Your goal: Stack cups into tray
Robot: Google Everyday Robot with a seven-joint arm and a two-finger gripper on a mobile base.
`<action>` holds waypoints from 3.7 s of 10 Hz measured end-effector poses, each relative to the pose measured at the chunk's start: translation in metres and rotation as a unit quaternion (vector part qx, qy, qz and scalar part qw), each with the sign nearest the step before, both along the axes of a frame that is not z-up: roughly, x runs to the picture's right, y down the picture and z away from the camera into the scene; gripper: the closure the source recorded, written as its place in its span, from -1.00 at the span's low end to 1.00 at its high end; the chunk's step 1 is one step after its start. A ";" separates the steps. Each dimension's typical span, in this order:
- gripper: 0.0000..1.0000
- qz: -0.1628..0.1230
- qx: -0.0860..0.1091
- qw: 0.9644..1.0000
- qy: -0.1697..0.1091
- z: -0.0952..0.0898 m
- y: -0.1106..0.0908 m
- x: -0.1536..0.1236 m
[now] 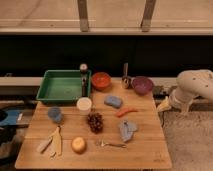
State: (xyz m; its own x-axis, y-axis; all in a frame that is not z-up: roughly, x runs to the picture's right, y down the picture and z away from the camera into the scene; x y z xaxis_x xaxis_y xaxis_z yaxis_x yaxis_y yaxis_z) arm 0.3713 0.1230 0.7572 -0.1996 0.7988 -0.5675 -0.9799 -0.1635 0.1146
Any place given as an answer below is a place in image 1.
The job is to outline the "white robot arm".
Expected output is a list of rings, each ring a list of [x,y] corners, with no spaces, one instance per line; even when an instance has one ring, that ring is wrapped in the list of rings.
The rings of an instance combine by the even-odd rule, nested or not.
[[[157,106],[157,111],[164,112],[176,108],[182,115],[187,115],[193,100],[199,96],[213,102],[213,71],[183,71],[177,76],[177,87]]]

